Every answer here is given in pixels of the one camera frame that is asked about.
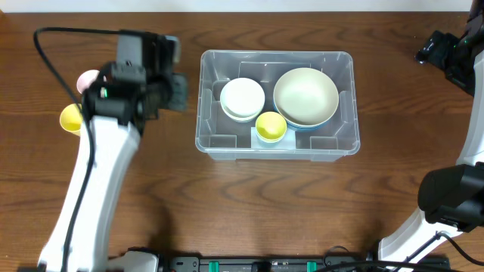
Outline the pink cup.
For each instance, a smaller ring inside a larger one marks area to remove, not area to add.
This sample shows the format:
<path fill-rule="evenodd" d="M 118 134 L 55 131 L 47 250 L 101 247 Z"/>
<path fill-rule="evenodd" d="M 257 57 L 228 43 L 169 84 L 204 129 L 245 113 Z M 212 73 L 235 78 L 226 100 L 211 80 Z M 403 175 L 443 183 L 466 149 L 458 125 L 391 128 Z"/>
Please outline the pink cup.
<path fill-rule="evenodd" d="M 98 70 L 88 70 L 81 74 L 76 81 L 77 91 L 82 94 L 84 90 L 86 90 L 91 85 L 91 83 L 96 80 L 98 74 Z"/>

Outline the yellow cup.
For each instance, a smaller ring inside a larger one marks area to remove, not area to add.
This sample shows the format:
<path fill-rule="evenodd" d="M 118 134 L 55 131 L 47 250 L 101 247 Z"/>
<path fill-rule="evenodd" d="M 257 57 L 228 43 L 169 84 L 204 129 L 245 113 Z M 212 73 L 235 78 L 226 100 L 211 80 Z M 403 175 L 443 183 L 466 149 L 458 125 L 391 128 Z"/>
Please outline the yellow cup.
<path fill-rule="evenodd" d="M 76 136 L 80 136 L 82 114 L 79 111 L 79 105 L 70 104 L 69 106 L 65 107 L 60 113 L 59 122 L 64 131 Z"/>
<path fill-rule="evenodd" d="M 277 112 L 265 112 L 257 117 L 255 128 L 259 138 L 275 139 L 285 135 L 287 123 Z"/>

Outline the white small bowl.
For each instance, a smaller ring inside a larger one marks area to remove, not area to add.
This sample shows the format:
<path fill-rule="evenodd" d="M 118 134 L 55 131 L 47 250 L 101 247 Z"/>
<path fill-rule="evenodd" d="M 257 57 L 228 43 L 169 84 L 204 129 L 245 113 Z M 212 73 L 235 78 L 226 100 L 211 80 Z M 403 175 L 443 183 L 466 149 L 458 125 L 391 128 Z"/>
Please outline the white small bowl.
<path fill-rule="evenodd" d="M 221 91 L 220 104 L 224 113 L 245 117 L 260 114 L 265 104 L 265 92 L 256 81 L 233 79 Z"/>

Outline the blue cup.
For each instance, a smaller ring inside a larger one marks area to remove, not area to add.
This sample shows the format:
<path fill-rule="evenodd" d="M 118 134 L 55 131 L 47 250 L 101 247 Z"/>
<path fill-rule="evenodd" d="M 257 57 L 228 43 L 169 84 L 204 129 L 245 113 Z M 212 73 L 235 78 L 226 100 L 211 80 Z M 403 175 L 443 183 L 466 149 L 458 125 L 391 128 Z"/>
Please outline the blue cup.
<path fill-rule="evenodd" d="M 280 138 L 275 138 L 275 139 L 258 138 L 258 140 L 261 141 L 261 142 L 267 143 L 267 144 L 275 144 L 277 142 L 280 142 L 283 138 L 284 138 L 284 136 L 282 136 Z"/>

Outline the beige large bowl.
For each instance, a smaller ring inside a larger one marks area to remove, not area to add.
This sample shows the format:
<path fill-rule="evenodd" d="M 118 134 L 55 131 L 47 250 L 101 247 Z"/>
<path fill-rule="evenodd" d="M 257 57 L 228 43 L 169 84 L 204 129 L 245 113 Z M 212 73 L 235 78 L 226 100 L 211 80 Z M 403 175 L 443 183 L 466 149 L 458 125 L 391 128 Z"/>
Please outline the beige large bowl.
<path fill-rule="evenodd" d="M 307 67 L 283 74 L 273 90 L 274 109 L 303 127 L 330 120 L 339 103 L 339 92 L 332 79 L 322 71 Z"/>

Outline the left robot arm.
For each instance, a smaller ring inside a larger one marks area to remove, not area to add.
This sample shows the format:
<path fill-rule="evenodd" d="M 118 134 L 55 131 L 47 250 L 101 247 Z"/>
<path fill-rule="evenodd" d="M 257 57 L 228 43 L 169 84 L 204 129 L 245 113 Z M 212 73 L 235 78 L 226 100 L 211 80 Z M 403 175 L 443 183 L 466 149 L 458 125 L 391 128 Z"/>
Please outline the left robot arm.
<path fill-rule="evenodd" d="M 175 36 L 117 32 L 116 59 L 73 95 L 81 115 L 79 151 L 54 230 L 39 256 L 39 271 L 159 271 L 163 259 L 148 249 L 108 255 L 119 193 L 145 124 L 161 110 L 183 111 L 188 81 L 174 70 Z"/>

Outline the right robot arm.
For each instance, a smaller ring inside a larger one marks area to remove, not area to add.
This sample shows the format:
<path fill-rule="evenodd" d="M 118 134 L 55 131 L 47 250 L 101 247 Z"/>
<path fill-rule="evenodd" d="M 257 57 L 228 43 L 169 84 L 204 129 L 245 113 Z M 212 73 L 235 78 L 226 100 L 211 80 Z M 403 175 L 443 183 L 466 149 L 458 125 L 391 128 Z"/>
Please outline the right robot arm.
<path fill-rule="evenodd" d="M 416 56 L 473 97 L 469 128 L 454 166 L 423 178 L 417 209 L 362 262 L 377 271 L 432 271 L 421 260 L 445 241 L 483 225 L 483 0 L 471 5 L 461 37 L 435 31 Z"/>

